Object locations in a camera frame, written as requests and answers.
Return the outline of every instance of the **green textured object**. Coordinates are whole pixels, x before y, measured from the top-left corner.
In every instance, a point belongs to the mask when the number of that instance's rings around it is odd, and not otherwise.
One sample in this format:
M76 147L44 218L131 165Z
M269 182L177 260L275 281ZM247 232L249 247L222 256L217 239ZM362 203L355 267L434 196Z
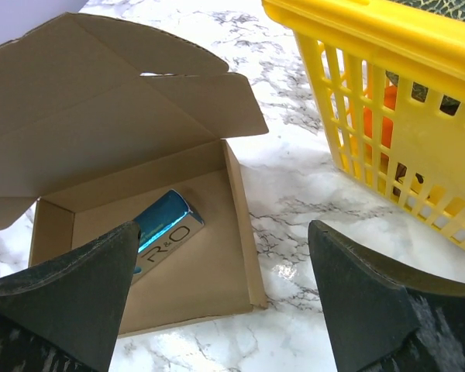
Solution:
M452 19L465 22L465 0L390 0L402 5L411 6L425 10L427 12L439 14ZM387 78L394 85L398 85L399 76L390 71L386 71ZM412 97L418 101L424 102L427 96L427 87L413 83ZM444 96L442 106L458 106L460 102L456 99Z

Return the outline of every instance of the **marble surface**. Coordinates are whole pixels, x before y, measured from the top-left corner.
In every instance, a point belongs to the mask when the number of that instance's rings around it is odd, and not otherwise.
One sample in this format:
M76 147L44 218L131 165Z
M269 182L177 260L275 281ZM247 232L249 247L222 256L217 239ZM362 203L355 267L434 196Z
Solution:
M270 133L230 141L240 163L270 307L120 339L116 371L336 371L306 242L321 219L413 267L465 282L465 253L332 165L291 32L260 0L92 0L82 12L156 26L245 74ZM0 232L0 277L26 268L33 209Z

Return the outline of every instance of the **cardboard box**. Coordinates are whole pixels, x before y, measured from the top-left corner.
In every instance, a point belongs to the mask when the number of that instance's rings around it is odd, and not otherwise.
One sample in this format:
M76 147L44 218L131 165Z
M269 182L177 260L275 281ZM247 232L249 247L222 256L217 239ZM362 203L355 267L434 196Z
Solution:
M121 335L267 306L224 140L267 126L248 80L228 70L176 36L84 14L0 46L0 229L40 198L30 265L134 218L171 188L205 220L131 287Z

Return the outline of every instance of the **white marble countertop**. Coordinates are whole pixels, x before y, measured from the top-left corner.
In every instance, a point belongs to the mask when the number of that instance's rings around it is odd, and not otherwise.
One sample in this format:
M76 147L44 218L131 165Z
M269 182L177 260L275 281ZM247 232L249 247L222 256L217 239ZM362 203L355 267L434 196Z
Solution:
M155 26L246 75L270 133L230 143L246 196L270 307L120 339L116 371L336 371L307 227L321 219L413 267L465 282L465 253L334 168L295 40L260 0L92 0L83 12ZM25 269L33 209L0 232L0 277Z

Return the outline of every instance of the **small blue package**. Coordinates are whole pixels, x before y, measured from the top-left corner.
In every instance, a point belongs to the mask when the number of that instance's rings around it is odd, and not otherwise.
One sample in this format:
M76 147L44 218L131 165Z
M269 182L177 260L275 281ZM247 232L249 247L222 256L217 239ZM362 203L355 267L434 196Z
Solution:
M175 190L169 190L134 221L141 228L141 238L132 284L204 226L202 217Z

